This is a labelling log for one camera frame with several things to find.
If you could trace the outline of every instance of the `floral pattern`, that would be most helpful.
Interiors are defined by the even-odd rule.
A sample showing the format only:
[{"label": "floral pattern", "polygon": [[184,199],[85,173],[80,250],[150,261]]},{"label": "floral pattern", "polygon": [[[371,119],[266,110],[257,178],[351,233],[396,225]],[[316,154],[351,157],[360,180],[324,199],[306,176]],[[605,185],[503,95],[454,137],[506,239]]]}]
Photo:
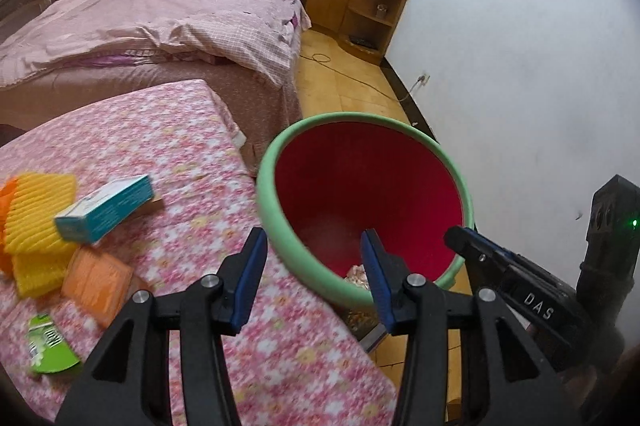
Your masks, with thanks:
[{"label": "floral pattern", "polygon": [[[12,141],[0,149],[0,180],[25,170],[73,173],[81,197],[118,177],[150,174],[165,211],[121,223],[99,245],[134,266],[156,295],[177,292],[215,273],[259,225],[254,183],[232,142],[238,132],[205,82],[162,85],[78,109]],[[71,301],[46,307],[86,359],[102,332],[97,323]],[[68,387],[28,376],[25,334],[35,313],[33,300],[18,300],[13,283],[0,279],[0,362],[27,403],[53,419]],[[378,426],[392,419],[392,383],[272,251],[251,319],[224,347],[245,426]],[[170,389],[174,424],[183,426],[177,334]]]}]

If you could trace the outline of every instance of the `teal box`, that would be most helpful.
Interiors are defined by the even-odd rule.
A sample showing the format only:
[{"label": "teal box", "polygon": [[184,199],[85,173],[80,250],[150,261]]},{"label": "teal box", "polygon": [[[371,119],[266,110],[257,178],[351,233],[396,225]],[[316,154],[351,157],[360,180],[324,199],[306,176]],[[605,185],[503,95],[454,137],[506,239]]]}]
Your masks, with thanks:
[{"label": "teal box", "polygon": [[54,222],[66,241],[91,244],[153,197],[148,175],[118,179],[58,213]]}]

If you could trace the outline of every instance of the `cardboard box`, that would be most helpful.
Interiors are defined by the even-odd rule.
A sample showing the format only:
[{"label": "cardboard box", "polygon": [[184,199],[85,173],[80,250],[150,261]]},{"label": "cardboard box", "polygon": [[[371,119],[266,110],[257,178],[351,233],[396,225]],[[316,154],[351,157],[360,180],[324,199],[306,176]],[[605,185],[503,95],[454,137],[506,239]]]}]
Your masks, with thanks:
[{"label": "cardboard box", "polygon": [[159,212],[164,210],[164,200],[162,197],[154,196],[151,200],[148,200],[142,206],[140,206],[137,210],[135,210],[131,215],[127,217],[127,220],[137,219],[138,217],[144,217],[146,215],[151,215],[152,213]]},{"label": "cardboard box", "polygon": [[54,221],[66,241],[91,244],[153,197],[148,175],[118,179],[72,204]]}]

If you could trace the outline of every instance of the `mattress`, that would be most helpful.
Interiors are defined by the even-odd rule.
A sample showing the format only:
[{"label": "mattress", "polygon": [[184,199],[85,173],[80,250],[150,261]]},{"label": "mattress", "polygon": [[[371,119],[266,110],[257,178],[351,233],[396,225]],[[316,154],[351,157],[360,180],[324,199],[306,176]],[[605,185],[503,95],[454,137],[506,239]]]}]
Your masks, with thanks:
[{"label": "mattress", "polygon": [[[238,252],[259,225],[254,182],[234,146],[238,126],[202,80],[156,86],[57,117],[0,148],[0,181],[21,171],[72,173],[78,197],[119,177],[149,174],[166,210],[120,224],[99,244],[129,262],[156,295],[182,291]],[[71,301],[42,304],[82,358],[101,329]],[[38,414],[53,419],[68,384],[28,377],[33,300],[0,278],[0,362]],[[224,338],[244,426],[385,425],[396,394],[332,309],[270,250],[249,323]],[[184,426],[179,339],[170,339],[170,392]]]},{"label": "mattress", "polygon": [[[294,52],[300,51],[300,31]],[[74,67],[0,92],[0,125],[31,130],[54,117],[113,96],[182,80],[202,79],[231,111],[246,137],[242,158],[252,175],[275,136],[302,119],[294,82],[294,61],[282,87],[260,82],[257,74],[234,63],[167,62],[103,68]]]}]

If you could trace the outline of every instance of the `open shelf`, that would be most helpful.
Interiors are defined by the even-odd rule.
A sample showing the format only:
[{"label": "open shelf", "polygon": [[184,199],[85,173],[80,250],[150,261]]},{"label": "open shelf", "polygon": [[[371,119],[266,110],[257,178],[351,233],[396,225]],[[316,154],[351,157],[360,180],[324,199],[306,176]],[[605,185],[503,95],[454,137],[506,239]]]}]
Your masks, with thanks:
[{"label": "open shelf", "polygon": [[369,63],[374,63],[379,65],[382,61],[383,55],[380,51],[375,49],[370,49],[369,47],[362,47],[362,45],[354,44],[351,40],[349,40],[348,34],[339,34],[338,35],[338,45],[340,48],[347,51],[349,54],[354,55],[361,60],[364,60]]},{"label": "open shelf", "polygon": [[377,18],[375,15],[371,15],[361,8],[354,8],[352,6],[349,6],[347,9],[350,12],[355,13],[356,15],[364,16],[369,20],[373,20],[374,22],[377,22],[379,24],[384,24],[385,26],[389,26],[390,28],[394,26],[394,23],[392,21],[389,21],[386,18]]},{"label": "open shelf", "polygon": [[405,0],[349,0],[349,9],[361,16],[366,16],[371,20],[382,22],[379,18],[375,17],[375,14],[378,9],[378,5],[384,4],[387,7],[384,23],[385,25],[393,28],[396,26],[396,22],[400,18],[404,2]]}]

